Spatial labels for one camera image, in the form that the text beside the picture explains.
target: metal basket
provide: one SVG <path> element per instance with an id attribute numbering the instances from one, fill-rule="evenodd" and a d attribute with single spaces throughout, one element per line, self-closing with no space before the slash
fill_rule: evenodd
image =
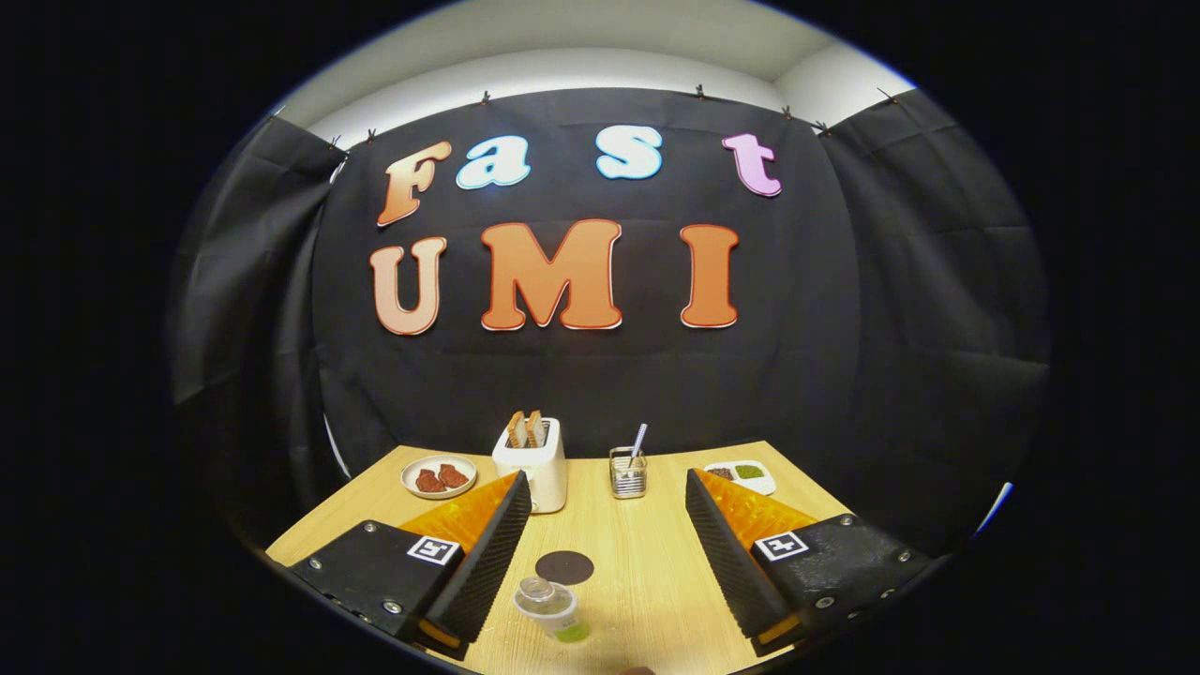
<path id="1" fill-rule="evenodd" d="M 646 494 L 646 453 L 638 453 L 636 459 L 631 459 L 632 452 L 632 446 L 608 450 L 608 480 L 612 496 L 618 500 L 631 500 Z"/>

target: bread slice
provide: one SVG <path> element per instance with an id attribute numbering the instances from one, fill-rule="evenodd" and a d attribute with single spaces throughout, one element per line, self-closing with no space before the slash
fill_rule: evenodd
<path id="1" fill-rule="evenodd" d="M 512 419 L 509 420 L 508 432 L 509 432 L 510 448 L 526 447 L 526 441 L 528 438 L 528 435 L 523 420 L 524 420 L 524 411 L 521 410 L 512 413 Z"/>
<path id="2" fill-rule="evenodd" d="M 530 448 L 541 448 L 546 444 L 546 426 L 541 423 L 540 410 L 529 413 L 529 419 L 526 420 L 526 431 L 528 431 Z"/>

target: meat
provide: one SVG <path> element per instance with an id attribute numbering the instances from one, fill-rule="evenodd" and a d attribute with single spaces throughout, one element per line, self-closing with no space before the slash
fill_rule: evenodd
<path id="1" fill-rule="evenodd" d="M 467 483 L 467 477 L 458 472 L 454 465 L 443 464 L 442 471 L 438 472 L 438 478 L 445 483 L 446 488 L 457 488 Z"/>
<path id="2" fill-rule="evenodd" d="M 416 477 L 416 489 L 422 492 L 445 492 L 446 486 L 437 476 L 433 476 L 433 471 L 430 468 L 422 468 L 421 473 Z"/>

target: ceiling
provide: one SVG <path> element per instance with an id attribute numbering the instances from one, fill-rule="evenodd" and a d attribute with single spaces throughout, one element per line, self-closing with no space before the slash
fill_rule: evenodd
<path id="1" fill-rule="evenodd" d="M 746 0 L 466 0 L 359 48 L 293 91 L 286 119 L 308 126 L 388 85 L 530 49 L 608 47 L 722 66 L 775 82 L 828 34 Z"/>

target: orange letter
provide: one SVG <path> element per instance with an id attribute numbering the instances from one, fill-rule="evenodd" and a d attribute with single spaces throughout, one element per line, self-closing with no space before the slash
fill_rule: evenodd
<path id="1" fill-rule="evenodd" d="M 400 306 L 400 289 L 396 283 L 396 269 L 404 250 L 400 246 L 388 246 L 371 253 L 371 268 L 374 270 L 376 315 L 379 323 L 396 335 L 416 335 L 424 333 L 438 318 L 438 257 L 446 250 L 443 237 L 430 237 L 413 244 L 413 257 L 416 258 L 416 286 L 420 291 L 416 309 L 409 311 Z"/>
<path id="2" fill-rule="evenodd" d="M 383 213 L 379 214 L 379 227 L 391 225 L 416 211 L 421 201 L 413 197 L 413 187 L 420 192 L 428 190 L 433 184 L 433 162 L 430 160 L 440 162 L 449 156 L 450 142 L 443 141 L 403 160 L 396 160 L 388 167 L 388 198 L 383 203 Z"/>
<path id="3" fill-rule="evenodd" d="M 538 325 L 554 317 L 568 283 L 571 295 L 559 321 L 575 329 L 620 325 L 620 310 L 612 304 L 612 245 L 620 226 L 611 220 L 581 220 L 571 226 L 554 253 L 546 259 L 529 226 L 496 225 L 481 239 L 492 250 L 492 307 L 484 315 L 488 330 L 516 330 L 524 325 L 517 309 L 517 288 Z"/>
<path id="4" fill-rule="evenodd" d="M 691 303 L 679 319 L 691 328 L 725 328 L 738 319 L 730 304 L 730 250 L 738 233 L 716 225 L 689 225 L 679 238 L 691 249 Z"/>

